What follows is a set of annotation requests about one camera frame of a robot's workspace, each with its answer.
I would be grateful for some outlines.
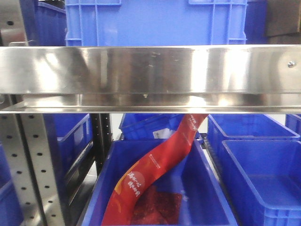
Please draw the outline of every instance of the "crate handle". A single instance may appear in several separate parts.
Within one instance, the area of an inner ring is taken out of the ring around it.
[[[202,5],[203,3],[213,3],[214,0],[188,0],[190,5]]]
[[[99,6],[121,6],[121,0],[97,0]]]

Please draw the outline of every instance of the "red snack bag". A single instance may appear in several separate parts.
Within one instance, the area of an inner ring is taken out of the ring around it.
[[[148,152],[122,176],[110,197],[102,225],[130,224],[139,197],[189,154],[195,134],[206,117],[207,114],[184,115],[178,130],[167,141]]]

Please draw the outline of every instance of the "metal rail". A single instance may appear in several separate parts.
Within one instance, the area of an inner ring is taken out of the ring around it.
[[[2,113],[299,112],[301,45],[0,48]]]

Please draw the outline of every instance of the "reflective steel surface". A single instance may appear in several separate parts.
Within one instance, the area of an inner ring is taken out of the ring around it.
[[[296,112],[301,45],[0,48],[2,112]]]
[[[39,38],[32,0],[1,0],[0,32],[4,46],[33,46]]]

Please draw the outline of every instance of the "metal upright post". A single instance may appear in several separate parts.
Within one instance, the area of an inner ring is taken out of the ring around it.
[[[100,173],[103,163],[112,143],[110,114],[90,114],[93,126],[93,149],[97,174]]]
[[[29,46],[38,43],[32,0],[3,0],[0,3],[0,45]],[[0,97],[0,108],[16,103],[9,95]],[[5,114],[0,117],[0,140],[10,166],[12,181],[27,226],[46,226],[41,197],[28,150],[21,117]]]
[[[28,151],[20,115],[0,117],[0,139],[27,226],[46,226],[41,198]]]

